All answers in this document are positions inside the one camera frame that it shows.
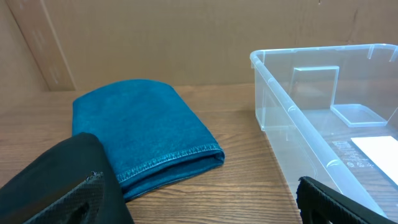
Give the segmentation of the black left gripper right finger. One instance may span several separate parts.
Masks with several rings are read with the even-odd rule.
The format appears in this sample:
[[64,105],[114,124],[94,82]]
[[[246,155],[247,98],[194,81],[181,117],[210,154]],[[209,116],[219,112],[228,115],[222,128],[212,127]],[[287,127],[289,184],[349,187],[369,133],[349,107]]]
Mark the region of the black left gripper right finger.
[[299,178],[296,194],[303,224],[395,224],[308,176]]

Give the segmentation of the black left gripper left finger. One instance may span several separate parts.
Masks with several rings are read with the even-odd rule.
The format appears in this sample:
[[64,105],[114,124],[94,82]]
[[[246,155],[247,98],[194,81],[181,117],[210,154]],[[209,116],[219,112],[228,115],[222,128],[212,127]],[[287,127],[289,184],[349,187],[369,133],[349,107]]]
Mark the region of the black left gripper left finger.
[[103,204],[104,186],[103,173],[92,172],[26,223],[94,223]]

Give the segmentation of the black cloth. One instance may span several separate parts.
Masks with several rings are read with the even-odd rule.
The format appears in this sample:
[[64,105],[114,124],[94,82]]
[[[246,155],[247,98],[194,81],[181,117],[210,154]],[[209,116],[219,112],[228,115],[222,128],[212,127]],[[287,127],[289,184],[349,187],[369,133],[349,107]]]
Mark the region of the black cloth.
[[103,145],[88,133],[51,147],[1,188],[1,223],[26,223],[92,172],[102,172],[105,183],[94,223],[133,223]]

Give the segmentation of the clear plastic storage bin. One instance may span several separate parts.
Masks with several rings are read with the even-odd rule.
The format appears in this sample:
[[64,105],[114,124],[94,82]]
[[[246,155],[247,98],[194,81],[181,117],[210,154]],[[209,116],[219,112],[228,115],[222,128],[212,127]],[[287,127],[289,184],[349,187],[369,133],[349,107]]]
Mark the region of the clear plastic storage bin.
[[397,46],[256,50],[255,115],[291,192],[309,176],[396,222],[397,185],[351,138],[397,140]]

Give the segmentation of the blue denim cloth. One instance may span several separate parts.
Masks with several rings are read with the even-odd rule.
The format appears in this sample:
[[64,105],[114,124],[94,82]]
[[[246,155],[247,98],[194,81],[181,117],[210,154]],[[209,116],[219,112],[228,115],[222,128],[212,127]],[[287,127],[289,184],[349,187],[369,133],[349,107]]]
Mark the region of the blue denim cloth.
[[104,147],[125,201],[222,166],[224,150],[173,87],[124,80],[73,102],[72,133]]

